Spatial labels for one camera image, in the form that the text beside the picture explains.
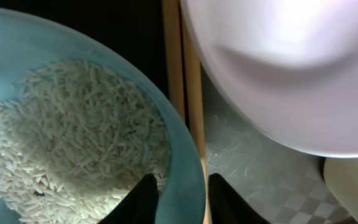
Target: checkered pattern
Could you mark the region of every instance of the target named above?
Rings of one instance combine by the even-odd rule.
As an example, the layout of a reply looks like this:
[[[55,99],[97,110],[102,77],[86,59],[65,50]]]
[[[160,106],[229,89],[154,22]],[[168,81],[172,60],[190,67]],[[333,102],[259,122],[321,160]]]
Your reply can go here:
[[[321,179],[317,157],[281,146],[247,124],[241,130],[210,119],[208,173],[221,174],[270,223],[328,224],[349,217]]]

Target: pair of chopsticks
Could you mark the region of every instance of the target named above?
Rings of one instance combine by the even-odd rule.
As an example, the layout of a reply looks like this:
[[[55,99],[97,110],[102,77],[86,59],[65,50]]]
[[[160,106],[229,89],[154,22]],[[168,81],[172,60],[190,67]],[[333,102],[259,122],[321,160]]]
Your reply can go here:
[[[185,21],[181,18],[179,0],[162,0],[165,56],[167,60],[169,98],[186,121],[185,87],[187,93],[187,116],[190,133],[196,143],[206,182],[206,158],[203,118],[203,97],[201,89],[201,64],[191,43]],[[204,224],[209,223],[208,202]]]

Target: bowl of rice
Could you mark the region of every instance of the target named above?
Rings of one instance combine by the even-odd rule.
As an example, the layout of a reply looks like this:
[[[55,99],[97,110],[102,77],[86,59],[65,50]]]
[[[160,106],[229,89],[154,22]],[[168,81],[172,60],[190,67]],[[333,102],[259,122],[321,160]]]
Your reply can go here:
[[[156,223],[201,223],[194,142],[138,69],[60,24],[0,9],[0,223],[89,223],[145,175]]]

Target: rice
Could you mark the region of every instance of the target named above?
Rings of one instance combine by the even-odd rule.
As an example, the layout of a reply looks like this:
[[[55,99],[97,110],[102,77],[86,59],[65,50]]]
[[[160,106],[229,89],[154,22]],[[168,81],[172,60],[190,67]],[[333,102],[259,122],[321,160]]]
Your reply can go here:
[[[97,223],[145,175],[162,191],[170,143],[135,84],[64,60],[31,71],[0,102],[0,197],[22,223]]]

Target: scratched metal surface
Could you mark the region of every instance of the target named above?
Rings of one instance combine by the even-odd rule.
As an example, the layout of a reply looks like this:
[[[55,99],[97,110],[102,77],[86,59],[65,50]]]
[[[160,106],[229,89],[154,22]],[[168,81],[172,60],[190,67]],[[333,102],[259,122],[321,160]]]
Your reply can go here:
[[[205,74],[203,98],[209,174],[221,174],[273,224],[342,223],[349,218],[321,179],[318,157],[260,134],[227,105]]]

